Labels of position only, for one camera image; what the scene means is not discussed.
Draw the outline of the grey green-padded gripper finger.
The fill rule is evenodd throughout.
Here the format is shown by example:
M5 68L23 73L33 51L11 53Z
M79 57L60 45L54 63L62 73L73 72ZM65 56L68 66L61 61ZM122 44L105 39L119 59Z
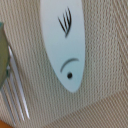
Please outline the grey green-padded gripper finger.
M9 60L8 40L4 31L4 23L0 22L0 89L7 78Z

